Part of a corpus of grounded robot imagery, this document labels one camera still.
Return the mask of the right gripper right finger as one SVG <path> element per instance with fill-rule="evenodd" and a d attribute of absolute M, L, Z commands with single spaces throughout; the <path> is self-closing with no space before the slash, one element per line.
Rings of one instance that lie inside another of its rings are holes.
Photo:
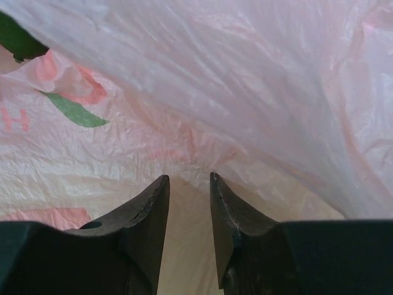
<path fill-rule="evenodd" d="M 391 294 L 392 221 L 278 222 L 210 174 L 219 288 L 225 294 Z"/>

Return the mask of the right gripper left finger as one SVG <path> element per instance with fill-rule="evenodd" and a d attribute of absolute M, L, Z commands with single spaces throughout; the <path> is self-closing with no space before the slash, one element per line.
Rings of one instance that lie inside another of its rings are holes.
<path fill-rule="evenodd" d="M 2 294 L 156 294 L 169 177 L 79 229 L 1 223 Z"/>

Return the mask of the pink plastic bag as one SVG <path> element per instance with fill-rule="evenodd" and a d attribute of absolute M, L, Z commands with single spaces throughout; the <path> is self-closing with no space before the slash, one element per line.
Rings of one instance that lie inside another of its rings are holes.
<path fill-rule="evenodd" d="M 1 219 L 171 180 L 159 294 L 218 294 L 209 174 L 278 221 L 392 218 L 391 1 L 2 1 Z"/>

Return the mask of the dark green avocado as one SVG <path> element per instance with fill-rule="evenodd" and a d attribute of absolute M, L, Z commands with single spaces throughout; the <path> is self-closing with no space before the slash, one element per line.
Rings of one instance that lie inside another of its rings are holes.
<path fill-rule="evenodd" d="M 45 55 L 49 48 L 32 37 L 13 18 L 1 12 L 1 45 L 18 63 Z"/>

